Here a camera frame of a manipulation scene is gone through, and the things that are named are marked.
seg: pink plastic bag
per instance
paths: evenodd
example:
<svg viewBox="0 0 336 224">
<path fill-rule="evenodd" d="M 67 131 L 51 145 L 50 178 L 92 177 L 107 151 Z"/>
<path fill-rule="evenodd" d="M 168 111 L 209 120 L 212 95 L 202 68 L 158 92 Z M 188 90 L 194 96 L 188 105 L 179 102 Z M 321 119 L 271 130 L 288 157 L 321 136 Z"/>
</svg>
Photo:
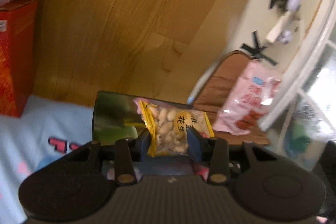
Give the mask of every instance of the pink plastic bag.
<svg viewBox="0 0 336 224">
<path fill-rule="evenodd" d="M 218 112 L 213 130 L 249 134 L 257 120 L 268 113 L 280 82 L 278 72 L 266 69 L 257 60 L 250 61 Z"/>
</svg>

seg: yellow snack bag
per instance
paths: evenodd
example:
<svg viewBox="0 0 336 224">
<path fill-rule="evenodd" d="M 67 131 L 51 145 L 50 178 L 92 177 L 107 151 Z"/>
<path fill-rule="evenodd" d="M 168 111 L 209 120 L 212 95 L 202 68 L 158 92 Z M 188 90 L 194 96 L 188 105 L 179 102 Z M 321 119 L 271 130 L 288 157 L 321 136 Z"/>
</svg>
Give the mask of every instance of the yellow snack bag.
<svg viewBox="0 0 336 224">
<path fill-rule="evenodd" d="M 186 155 L 186 131 L 194 127 L 204 138 L 214 137 L 208 116 L 199 110 L 167 108 L 139 101 L 142 118 L 151 134 L 148 155 Z"/>
</svg>

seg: wooden floor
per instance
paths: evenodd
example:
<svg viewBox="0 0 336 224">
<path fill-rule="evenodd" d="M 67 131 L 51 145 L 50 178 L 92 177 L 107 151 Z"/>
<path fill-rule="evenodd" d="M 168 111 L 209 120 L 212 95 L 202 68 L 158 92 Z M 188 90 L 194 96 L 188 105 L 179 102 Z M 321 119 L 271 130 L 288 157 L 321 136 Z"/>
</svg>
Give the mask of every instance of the wooden floor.
<svg viewBox="0 0 336 224">
<path fill-rule="evenodd" d="M 247 0 L 41 0 L 34 93 L 93 105 L 98 90 L 185 102 Z"/>
</svg>

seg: red box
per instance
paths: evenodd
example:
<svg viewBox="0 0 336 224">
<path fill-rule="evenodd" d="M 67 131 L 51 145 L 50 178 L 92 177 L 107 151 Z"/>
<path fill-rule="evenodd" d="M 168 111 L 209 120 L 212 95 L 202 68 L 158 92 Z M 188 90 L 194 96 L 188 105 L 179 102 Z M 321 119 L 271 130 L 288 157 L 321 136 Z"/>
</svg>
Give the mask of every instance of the red box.
<svg viewBox="0 0 336 224">
<path fill-rule="evenodd" d="M 38 0 L 0 6 L 0 114 L 20 117 L 33 91 L 33 34 Z"/>
</svg>

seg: brown chair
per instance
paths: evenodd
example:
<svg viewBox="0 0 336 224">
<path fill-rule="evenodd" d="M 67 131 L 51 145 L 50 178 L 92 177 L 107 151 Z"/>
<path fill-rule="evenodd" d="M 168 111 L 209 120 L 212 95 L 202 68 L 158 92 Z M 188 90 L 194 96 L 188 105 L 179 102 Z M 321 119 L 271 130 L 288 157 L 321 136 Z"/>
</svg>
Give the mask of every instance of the brown chair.
<svg viewBox="0 0 336 224">
<path fill-rule="evenodd" d="M 223 56 L 199 79 L 188 98 L 188 104 L 207 112 L 210 122 L 213 123 L 217 112 L 250 60 L 250 56 L 241 51 L 233 51 Z M 243 141 L 269 144 L 269 140 L 258 127 L 244 136 L 216 131 L 215 135 L 226 139 L 230 144 L 241 144 Z"/>
</svg>

